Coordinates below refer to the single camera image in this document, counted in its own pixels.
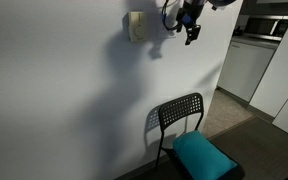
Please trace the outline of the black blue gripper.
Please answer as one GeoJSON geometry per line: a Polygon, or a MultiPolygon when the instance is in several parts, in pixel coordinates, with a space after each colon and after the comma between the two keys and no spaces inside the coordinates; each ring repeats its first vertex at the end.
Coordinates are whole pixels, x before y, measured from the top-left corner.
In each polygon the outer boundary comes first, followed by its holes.
{"type": "Polygon", "coordinates": [[[201,26],[196,24],[197,19],[201,15],[204,4],[200,3],[184,3],[183,6],[178,10],[176,21],[177,21],[177,32],[185,27],[187,33],[187,38],[185,45],[190,45],[191,41],[198,38],[201,30],[201,26]]]}

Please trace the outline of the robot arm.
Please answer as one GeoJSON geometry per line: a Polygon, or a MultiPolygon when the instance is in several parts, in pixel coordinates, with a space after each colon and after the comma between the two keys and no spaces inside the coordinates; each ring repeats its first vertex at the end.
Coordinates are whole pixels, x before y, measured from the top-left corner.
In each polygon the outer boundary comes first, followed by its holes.
{"type": "Polygon", "coordinates": [[[185,27],[187,38],[186,45],[196,40],[199,36],[201,26],[197,24],[197,19],[200,17],[204,5],[209,2],[212,9],[216,11],[219,7],[225,7],[236,0],[184,0],[183,6],[178,10],[176,16],[176,31],[180,32],[182,27],[185,27]]]}

